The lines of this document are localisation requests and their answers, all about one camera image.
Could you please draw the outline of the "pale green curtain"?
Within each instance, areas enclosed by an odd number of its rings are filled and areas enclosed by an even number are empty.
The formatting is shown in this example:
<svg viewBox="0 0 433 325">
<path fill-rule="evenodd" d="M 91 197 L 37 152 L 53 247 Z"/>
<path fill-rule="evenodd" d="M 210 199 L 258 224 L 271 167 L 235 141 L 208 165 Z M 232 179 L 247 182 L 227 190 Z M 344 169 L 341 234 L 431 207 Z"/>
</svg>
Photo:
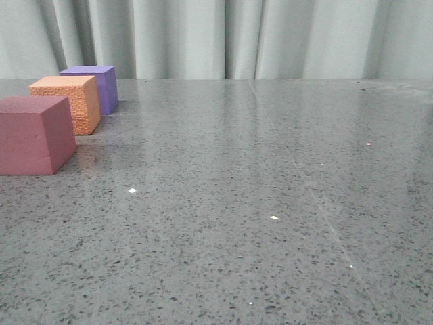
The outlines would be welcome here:
<svg viewBox="0 0 433 325">
<path fill-rule="evenodd" d="M 2 1 L 1 76 L 429 79 L 431 1 Z"/>
</svg>

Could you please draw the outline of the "purple foam cube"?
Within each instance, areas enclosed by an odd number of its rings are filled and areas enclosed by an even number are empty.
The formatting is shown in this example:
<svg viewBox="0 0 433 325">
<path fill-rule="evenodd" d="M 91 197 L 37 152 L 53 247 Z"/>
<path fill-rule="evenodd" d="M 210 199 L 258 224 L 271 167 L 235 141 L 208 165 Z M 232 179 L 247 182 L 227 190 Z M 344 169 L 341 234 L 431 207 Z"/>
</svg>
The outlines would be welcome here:
<svg viewBox="0 0 433 325">
<path fill-rule="evenodd" d="M 61 76 L 91 75 L 97 79 L 97 90 L 101 114 L 113 113 L 118 106 L 115 66 L 73 66 L 60 72 Z"/>
</svg>

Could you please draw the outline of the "orange foam cube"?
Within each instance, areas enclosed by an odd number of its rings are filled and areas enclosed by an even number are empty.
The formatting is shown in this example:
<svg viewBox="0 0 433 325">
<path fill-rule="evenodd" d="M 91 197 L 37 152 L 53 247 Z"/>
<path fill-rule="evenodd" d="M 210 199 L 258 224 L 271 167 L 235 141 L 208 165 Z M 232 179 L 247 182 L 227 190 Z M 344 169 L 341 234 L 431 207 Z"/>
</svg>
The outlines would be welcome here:
<svg viewBox="0 0 433 325">
<path fill-rule="evenodd" d="M 46 76 L 30 85 L 29 92 L 68 97 L 75 135 L 91 135 L 101 120 L 97 79 L 93 75 Z"/>
</svg>

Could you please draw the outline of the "red foam cube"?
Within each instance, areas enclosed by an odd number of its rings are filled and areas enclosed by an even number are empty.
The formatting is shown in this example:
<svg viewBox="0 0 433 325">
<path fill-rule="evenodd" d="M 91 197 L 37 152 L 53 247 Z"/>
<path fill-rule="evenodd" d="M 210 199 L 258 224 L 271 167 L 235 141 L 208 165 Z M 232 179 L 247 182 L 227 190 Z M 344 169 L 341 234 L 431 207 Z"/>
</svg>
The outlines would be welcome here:
<svg viewBox="0 0 433 325">
<path fill-rule="evenodd" d="M 53 175 L 75 150 L 66 96 L 1 100 L 2 175 Z"/>
</svg>

